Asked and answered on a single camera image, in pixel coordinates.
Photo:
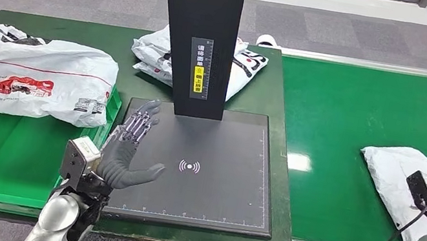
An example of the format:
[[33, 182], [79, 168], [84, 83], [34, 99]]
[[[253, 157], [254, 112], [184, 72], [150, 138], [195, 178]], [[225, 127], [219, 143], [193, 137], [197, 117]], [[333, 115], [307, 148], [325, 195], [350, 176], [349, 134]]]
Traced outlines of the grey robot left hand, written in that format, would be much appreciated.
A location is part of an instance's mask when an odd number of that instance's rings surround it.
[[101, 149], [102, 159], [96, 174], [113, 189], [126, 189], [135, 185], [153, 182], [165, 171], [162, 163], [146, 169], [132, 170], [133, 161], [141, 141], [153, 126], [159, 123], [155, 117], [160, 111], [160, 100], [150, 100], [134, 110], [118, 125]]

